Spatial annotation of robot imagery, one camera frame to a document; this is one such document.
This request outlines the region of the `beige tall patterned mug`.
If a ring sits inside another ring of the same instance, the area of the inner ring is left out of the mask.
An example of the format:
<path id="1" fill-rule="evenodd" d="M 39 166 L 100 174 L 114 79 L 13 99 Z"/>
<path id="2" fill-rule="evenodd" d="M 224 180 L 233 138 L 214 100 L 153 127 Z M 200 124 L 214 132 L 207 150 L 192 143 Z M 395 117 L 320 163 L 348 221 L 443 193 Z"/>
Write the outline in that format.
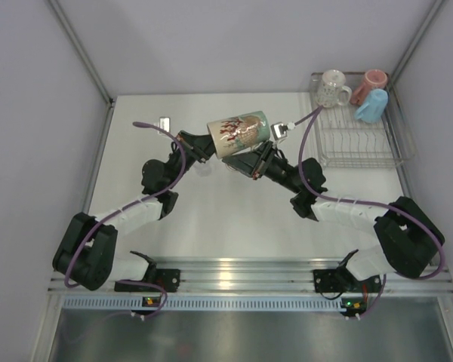
<path id="1" fill-rule="evenodd" d="M 211 121 L 207 129 L 219 159 L 270 139 L 270 125 L 262 111 Z"/>

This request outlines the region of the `white mug orange inside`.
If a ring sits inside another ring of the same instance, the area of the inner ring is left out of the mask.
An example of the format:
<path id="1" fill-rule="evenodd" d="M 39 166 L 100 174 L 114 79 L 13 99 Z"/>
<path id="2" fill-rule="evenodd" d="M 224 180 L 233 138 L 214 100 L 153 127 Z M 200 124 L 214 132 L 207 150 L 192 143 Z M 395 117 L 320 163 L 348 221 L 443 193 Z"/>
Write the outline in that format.
<path id="1" fill-rule="evenodd" d="M 314 100 L 318 106 L 326 109 L 346 106 L 352 93 L 345 74 L 337 69 L 329 69 L 322 74 Z"/>

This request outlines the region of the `light blue white cup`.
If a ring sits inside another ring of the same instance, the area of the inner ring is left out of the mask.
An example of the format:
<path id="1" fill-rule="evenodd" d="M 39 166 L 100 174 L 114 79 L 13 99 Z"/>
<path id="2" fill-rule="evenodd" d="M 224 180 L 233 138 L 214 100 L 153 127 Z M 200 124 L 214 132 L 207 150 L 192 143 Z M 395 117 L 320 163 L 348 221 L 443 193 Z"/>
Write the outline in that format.
<path id="1" fill-rule="evenodd" d="M 354 118 L 368 124 L 380 121 L 388 104 L 389 95 L 383 89 L 371 90 L 363 104 L 355 111 Z"/>

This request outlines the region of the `pink patterned mug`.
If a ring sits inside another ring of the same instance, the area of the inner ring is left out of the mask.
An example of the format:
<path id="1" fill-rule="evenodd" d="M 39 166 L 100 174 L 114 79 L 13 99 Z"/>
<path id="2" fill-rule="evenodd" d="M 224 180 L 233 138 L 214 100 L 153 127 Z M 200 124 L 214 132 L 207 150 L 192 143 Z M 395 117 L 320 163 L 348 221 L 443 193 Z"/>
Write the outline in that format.
<path id="1" fill-rule="evenodd" d="M 374 89 L 384 89 L 388 82 L 388 75 L 379 69 L 370 69 L 364 73 L 359 86 L 354 90 L 350 103 L 361 106 L 368 94 Z"/>

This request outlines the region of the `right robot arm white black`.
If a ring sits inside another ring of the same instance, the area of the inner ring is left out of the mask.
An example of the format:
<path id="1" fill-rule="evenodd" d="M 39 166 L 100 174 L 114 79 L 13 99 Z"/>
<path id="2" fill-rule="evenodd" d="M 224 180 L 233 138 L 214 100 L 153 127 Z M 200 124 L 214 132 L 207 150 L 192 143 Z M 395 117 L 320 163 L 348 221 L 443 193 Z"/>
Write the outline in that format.
<path id="1" fill-rule="evenodd" d="M 315 158 L 300 158 L 292 166 L 270 141 L 222 161 L 247 177 L 266 177 L 293 192 L 290 203 L 299 217 L 333 222 L 368 236 L 366 241 L 349 244 L 348 254 L 331 273 L 343 291 L 356 290 L 365 280 L 392 272 L 418 279 L 445 243 L 441 231 L 412 199 L 401 196 L 378 206 L 330 194 Z"/>

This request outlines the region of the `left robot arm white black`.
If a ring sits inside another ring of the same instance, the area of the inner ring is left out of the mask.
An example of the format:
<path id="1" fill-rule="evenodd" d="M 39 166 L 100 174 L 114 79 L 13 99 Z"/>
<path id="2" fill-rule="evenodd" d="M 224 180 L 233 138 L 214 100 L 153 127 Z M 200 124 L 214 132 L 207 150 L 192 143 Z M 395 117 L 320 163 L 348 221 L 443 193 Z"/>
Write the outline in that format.
<path id="1" fill-rule="evenodd" d="M 214 153 L 210 135 L 181 131 L 172 139 L 166 162 L 152 159 L 144 164 L 140 196 L 99 216 L 77 213 L 52 261 L 53 269 L 65 276 L 65 285 L 97 290 L 107 281 L 126 280 L 139 290 L 151 290 L 157 281 L 153 260 L 133 250 L 120 253 L 117 247 L 126 235 L 165 218 L 178 198 L 173 187 L 196 162 L 205 163 Z"/>

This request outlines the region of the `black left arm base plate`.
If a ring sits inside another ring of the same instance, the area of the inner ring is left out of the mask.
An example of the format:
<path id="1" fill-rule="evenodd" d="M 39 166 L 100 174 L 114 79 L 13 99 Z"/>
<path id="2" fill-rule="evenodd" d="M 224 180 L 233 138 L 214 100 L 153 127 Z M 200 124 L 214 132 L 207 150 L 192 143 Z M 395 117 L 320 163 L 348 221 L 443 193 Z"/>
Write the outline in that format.
<path id="1" fill-rule="evenodd" d="M 144 283 L 160 286 L 167 293 L 176 293 L 180 286 L 180 269 L 178 268 L 154 268 L 148 271 L 140 281 L 141 285 L 131 285 L 115 282 L 114 291 L 120 293 L 148 293 L 156 289 L 144 286 Z"/>

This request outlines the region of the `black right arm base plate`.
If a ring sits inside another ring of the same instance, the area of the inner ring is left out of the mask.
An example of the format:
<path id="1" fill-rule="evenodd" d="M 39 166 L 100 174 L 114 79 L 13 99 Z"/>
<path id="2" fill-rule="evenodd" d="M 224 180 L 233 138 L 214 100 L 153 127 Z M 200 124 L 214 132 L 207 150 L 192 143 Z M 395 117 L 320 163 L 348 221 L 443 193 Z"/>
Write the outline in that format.
<path id="1" fill-rule="evenodd" d="M 359 291 L 359 282 L 345 268 L 315 269 L 313 282 L 315 292 L 327 300 Z"/>

